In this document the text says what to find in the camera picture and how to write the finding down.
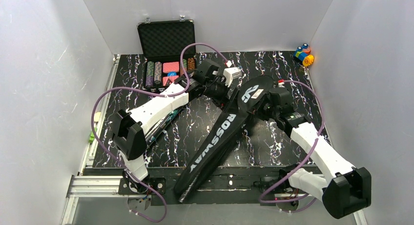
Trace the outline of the black racket bag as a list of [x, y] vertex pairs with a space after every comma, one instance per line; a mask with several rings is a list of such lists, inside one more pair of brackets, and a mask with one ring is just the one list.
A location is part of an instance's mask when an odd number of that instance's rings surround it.
[[254, 107], [273, 86], [271, 76], [258, 76], [234, 89], [208, 136], [176, 181], [173, 191], [179, 203], [214, 172]]

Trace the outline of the black shuttlecock tube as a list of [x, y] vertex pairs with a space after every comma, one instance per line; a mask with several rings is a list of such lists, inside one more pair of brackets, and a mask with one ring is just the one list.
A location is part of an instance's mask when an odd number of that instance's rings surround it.
[[183, 108], [184, 107], [182, 106], [173, 110], [167, 116], [160, 119], [155, 125], [153, 125], [152, 128], [150, 128], [149, 132], [145, 135], [147, 146], [151, 146], [156, 141], [166, 127], [180, 114]]

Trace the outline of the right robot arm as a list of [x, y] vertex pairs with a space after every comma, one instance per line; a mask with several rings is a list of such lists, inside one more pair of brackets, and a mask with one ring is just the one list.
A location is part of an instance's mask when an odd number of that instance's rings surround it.
[[287, 99], [276, 99], [276, 117], [282, 129], [305, 152], [303, 162], [282, 172], [282, 177], [259, 197], [262, 204], [278, 203], [278, 200], [265, 200], [274, 189], [288, 183], [323, 203], [326, 211], [340, 219], [372, 203], [372, 176], [364, 168], [357, 168], [345, 160], [320, 135], [314, 124], [287, 104]]

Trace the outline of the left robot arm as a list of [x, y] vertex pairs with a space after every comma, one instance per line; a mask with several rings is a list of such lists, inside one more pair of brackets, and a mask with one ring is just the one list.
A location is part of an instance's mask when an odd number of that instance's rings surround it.
[[144, 153], [149, 140], [169, 114], [202, 95], [221, 99], [242, 75], [241, 69], [228, 61], [224, 69], [211, 60], [173, 79], [172, 83], [147, 103], [128, 112], [120, 110], [113, 123], [112, 140], [121, 153], [127, 176], [134, 182], [148, 176]]

